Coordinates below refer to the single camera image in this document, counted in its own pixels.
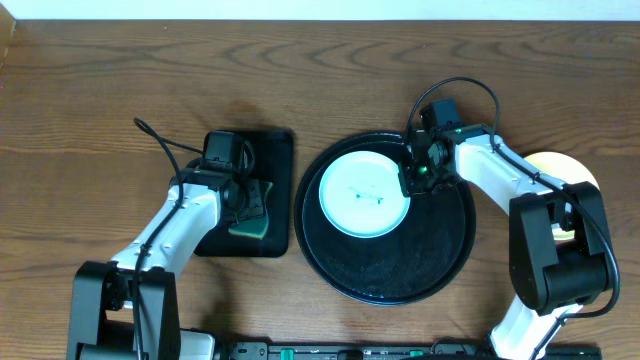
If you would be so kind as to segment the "green scouring sponge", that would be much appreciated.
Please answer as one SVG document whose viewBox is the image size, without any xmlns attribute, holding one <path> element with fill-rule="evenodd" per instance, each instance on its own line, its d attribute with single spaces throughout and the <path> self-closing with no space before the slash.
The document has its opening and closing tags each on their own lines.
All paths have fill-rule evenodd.
<svg viewBox="0 0 640 360">
<path fill-rule="evenodd" d="M 270 192 L 271 192 L 273 184 L 271 182 L 269 183 L 270 183 Z M 267 216 L 265 218 L 248 220 L 240 223 L 232 223 L 229 226 L 228 231 L 233 236 L 248 237 L 252 239 L 261 240 L 265 237 L 268 231 L 268 227 L 269 227 L 269 214 L 268 214 L 268 203 L 267 203 Z"/>
</svg>

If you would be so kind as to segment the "light blue plate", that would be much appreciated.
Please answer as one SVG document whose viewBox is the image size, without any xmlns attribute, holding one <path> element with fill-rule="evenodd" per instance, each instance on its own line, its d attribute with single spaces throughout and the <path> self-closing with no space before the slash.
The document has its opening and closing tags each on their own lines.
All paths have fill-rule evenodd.
<svg viewBox="0 0 640 360">
<path fill-rule="evenodd" d="M 336 158 L 321 176 L 318 198 L 323 214 L 336 229 L 365 239 L 393 231 L 411 203 L 401 191 L 398 165 L 373 151 Z"/>
</svg>

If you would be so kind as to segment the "yellow plate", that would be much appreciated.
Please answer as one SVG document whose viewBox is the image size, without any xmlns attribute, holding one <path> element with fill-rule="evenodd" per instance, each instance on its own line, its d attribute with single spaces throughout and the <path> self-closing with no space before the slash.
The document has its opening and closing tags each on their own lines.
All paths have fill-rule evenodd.
<svg viewBox="0 0 640 360">
<path fill-rule="evenodd" d="M 524 160 L 549 176 L 563 180 L 568 184 L 589 182 L 599 187 L 589 169 L 578 160 L 558 152 L 537 152 L 524 157 Z"/>
</svg>

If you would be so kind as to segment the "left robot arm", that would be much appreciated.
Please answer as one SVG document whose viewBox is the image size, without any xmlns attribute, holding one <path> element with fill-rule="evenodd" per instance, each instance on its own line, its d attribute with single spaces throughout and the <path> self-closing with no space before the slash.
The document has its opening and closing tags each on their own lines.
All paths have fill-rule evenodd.
<svg viewBox="0 0 640 360">
<path fill-rule="evenodd" d="M 269 181 L 184 168 L 146 228 L 110 261 L 73 281 L 69 359 L 212 359 L 214 336 L 181 328 L 176 282 L 212 232 L 263 238 Z"/>
</svg>

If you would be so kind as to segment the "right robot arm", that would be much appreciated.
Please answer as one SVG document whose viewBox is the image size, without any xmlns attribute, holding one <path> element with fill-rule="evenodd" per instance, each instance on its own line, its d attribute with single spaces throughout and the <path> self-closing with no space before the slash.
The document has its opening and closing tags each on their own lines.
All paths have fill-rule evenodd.
<svg viewBox="0 0 640 360">
<path fill-rule="evenodd" d="M 497 357 L 540 359 L 568 320 L 600 317 L 616 305 L 620 269 L 593 184 L 569 184 L 539 170 L 485 125 L 409 129 L 405 143 L 406 195 L 466 181 L 508 216 L 516 296 L 489 335 Z"/>
</svg>

